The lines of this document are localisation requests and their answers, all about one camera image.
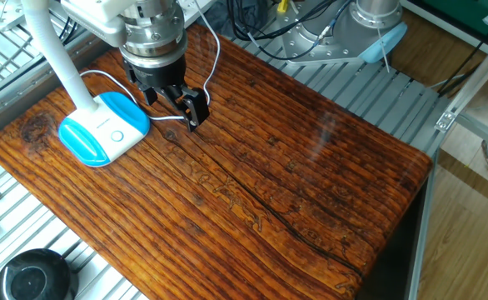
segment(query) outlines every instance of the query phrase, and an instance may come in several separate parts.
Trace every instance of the white plastic base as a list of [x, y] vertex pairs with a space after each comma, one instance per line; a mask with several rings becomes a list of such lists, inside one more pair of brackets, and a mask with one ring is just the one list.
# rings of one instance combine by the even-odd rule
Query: white plastic base
[[59, 128], [61, 141], [90, 167], [105, 166], [140, 142], [147, 134], [149, 120], [131, 100], [118, 92], [94, 98], [97, 110], [76, 110]]

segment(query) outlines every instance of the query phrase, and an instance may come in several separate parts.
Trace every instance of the black round object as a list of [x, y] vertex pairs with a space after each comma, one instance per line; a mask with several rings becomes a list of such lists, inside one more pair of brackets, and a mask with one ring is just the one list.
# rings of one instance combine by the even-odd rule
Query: black round object
[[0, 300], [73, 300], [77, 286], [64, 258], [48, 249], [18, 254], [0, 272]]
[[164, 88], [171, 85], [185, 84], [187, 62], [185, 55], [164, 67], [139, 67], [129, 63], [138, 81], [148, 87]]

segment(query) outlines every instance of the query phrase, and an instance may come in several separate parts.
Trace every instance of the wooden table surface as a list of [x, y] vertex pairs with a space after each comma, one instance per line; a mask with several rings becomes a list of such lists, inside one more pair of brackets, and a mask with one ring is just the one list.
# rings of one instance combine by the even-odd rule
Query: wooden table surface
[[[188, 29], [187, 82], [214, 39]], [[89, 68], [134, 91], [118, 51]], [[92, 94], [117, 90], [91, 74]], [[212, 114], [155, 122], [90, 168], [60, 143], [62, 87], [0, 132], [0, 164], [151, 299], [353, 299], [432, 161], [222, 39]], [[174, 113], [164, 101], [154, 115]]]

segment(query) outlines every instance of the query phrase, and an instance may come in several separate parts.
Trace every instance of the blue and white object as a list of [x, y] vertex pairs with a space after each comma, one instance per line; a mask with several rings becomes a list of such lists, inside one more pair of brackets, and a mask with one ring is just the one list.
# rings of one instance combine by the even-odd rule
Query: blue and white object
[[119, 92], [92, 98], [53, 30], [48, 0], [22, 0], [22, 5], [37, 47], [76, 105], [59, 127], [59, 138], [82, 163], [109, 164], [146, 136], [147, 115]]
[[150, 120], [128, 97], [105, 92], [94, 98], [97, 110], [76, 110], [59, 127], [61, 142], [84, 164], [102, 167], [140, 142]]
[[367, 63], [376, 63], [390, 52], [407, 32], [407, 25], [404, 22], [397, 24], [389, 32], [374, 42], [365, 51], [359, 54], [359, 58]]

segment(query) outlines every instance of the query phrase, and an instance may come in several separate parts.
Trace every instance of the blue plastic piece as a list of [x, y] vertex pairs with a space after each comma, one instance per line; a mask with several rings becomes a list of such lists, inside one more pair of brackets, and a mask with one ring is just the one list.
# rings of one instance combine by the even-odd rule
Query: blue plastic piece
[[136, 128], [142, 135], [150, 130], [150, 119], [131, 101], [119, 92], [105, 92], [100, 95], [101, 100], [120, 118]]
[[[392, 50], [397, 45], [397, 43], [400, 42], [406, 32], [407, 25], [404, 22], [401, 22], [397, 24], [394, 28], [392, 28], [389, 32], [387, 32], [384, 36], [382, 36], [385, 53], [388, 53], [390, 50]], [[382, 59], [383, 50], [381, 49], [381, 41], [377, 40], [376, 42], [374, 42], [371, 46], [367, 48], [367, 50], [359, 55], [359, 58], [367, 63], [376, 63], [377, 61]]]
[[59, 139], [82, 163], [89, 167], [101, 167], [111, 162], [96, 138], [69, 117], [65, 118], [59, 126]]

